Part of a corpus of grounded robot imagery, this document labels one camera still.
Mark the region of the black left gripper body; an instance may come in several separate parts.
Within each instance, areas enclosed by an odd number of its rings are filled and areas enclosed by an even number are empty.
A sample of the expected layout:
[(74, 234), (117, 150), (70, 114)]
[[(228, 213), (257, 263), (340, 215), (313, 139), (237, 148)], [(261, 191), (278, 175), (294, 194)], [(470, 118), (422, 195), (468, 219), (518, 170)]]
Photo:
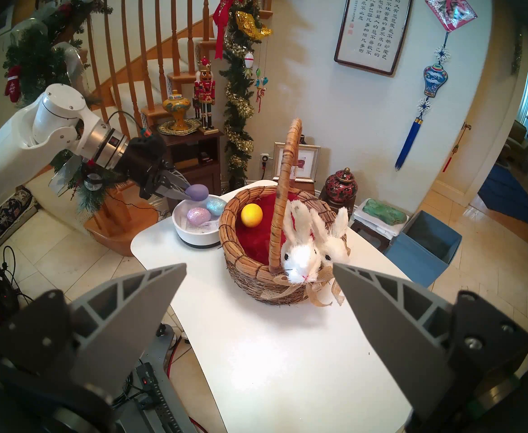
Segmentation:
[(139, 197), (149, 200), (153, 196), (167, 198), (170, 182), (164, 175), (170, 169), (170, 162), (165, 159), (149, 161), (134, 159), (130, 161), (130, 178), (139, 187)]

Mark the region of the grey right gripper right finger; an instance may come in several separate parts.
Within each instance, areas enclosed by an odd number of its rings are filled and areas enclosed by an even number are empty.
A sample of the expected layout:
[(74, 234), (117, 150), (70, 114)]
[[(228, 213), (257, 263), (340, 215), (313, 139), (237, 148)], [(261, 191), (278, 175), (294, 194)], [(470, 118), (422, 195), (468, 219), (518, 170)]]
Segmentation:
[(478, 423), (521, 386), (528, 332), (482, 296), (335, 263), (335, 281), (408, 400), (409, 423)]

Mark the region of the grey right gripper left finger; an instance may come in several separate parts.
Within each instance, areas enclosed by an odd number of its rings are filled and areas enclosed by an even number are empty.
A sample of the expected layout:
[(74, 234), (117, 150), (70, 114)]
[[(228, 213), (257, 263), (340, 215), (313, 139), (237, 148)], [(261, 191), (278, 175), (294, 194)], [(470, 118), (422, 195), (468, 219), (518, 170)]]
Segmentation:
[(187, 265), (103, 282), (68, 304), (42, 293), (0, 327), (0, 375), (61, 397), (112, 398), (159, 328)]

